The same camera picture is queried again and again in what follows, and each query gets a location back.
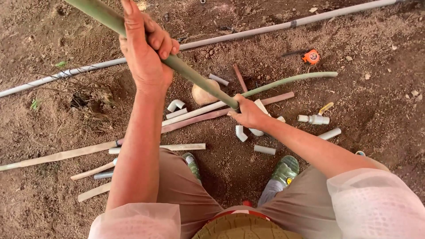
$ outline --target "person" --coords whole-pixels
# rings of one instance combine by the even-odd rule
[[[137,87],[105,213],[89,238],[424,238],[425,208],[382,164],[265,115],[237,94],[247,128],[269,133],[311,164],[279,161],[259,206],[223,209],[202,187],[195,157],[159,148],[165,94],[173,71],[161,59],[177,41],[122,0],[121,50]]]

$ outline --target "khaki shorts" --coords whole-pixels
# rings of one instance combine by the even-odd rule
[[[181,239],[192,238],[219,213],[246,209],[260,212],[282,229],[306,238],[342,237],[326,177],[312,166],[261,207],[233,206],[224,210],[199,184],[182,157],[160,148],[157,202],[180,205]]]

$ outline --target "translucent sleeve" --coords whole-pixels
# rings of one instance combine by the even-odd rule
[[[179,239],[179,205],[130,203],[99,215],[89,239]]]
[[[362,168],[327,186],[344,238],[425,238],[425,207],[396,175]]]

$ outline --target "dirt ground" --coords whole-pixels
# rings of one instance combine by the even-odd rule
[[[139,1],[139,5],[173,38],[187,34],[183,41],[187,43],[231,33],[220,27],[245,31],[313,15],[308,12],[312,7],[322,13],[364,2],[207,0],[202,5],[198,0],[149,0]],[[106,3],[122,12],[118,0]],[[422,1],[411,0],[189,49],[179,57],[204,76],[213,73],[230,81],[229,86],[221,87],[228,94],[242,92],[233,63],[239,65],[250,89],[256,83],[308,71],[337,71],[335,78],[303,80],[251,99],[294,91],[294,98],[266,107],[273,117],[283,116],[288,124],[315,135],[341,128],[342,134],[330,141],[352,152],[365,151],[425,202],[424,9]],[[309,67],[299,56],[280,57],[305,48],[317,49],[321,61]],[[74,68],[119,57],[118,36],[63,1],[0,3],[0,90],[57,73],[54,64],[60,61]],[[191,97],[191,87],[176,75],[166,105],[181,99],[188,110],[199,108]],[[413,90],[419,95],[412,95]],[[86,106],[71,104],[75,91],[88,99]],[[0,98],[0,164],[123,138],[134,94],[130,72],[123,64]],[[30,109],[33,100],[39,101],[37,110]],[[329,125],[297,122],[297,115],[315,114],[329,102],[335,103],[326,113],[331,118]],[[192,153],[198,159],[205,189],[225,208],[242,200],[256,204],[275,163],[284,155],[296,156],[266,137],[250,134],[241,143],[235,125],[224,116],[161,138],[162,144],[207,144],[207,150]],[[254,144],[274,147],[277,153],[254,153]],[[108,195],[82,203],[77,196],[109,179],[71,181],[69,177],[112,159],[103,151],[0,172],[0,238],[86,238],[92,221],[104,211]],[[308,163],[298,159],[305,169]]]

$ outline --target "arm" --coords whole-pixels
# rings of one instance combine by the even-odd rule
[[[264,131],[301,158],[320,170],[327,178],[359,168],[376,168],[366,157],[355,155],[338,145],[294,128],[264,114],[251,100],[237,94],[241,114],[231,112],[242,125]]]
[[[159,183],[159,142],[165,93],[173,71],[161,63],[178,52],[179,44],[143,14],[133,1],[122,1],[127,38],[121,51],[137,87],[124,144],[115,166],[106,211],[136,202],[156,202]],[[148,42],[145,31],[149,32]]]

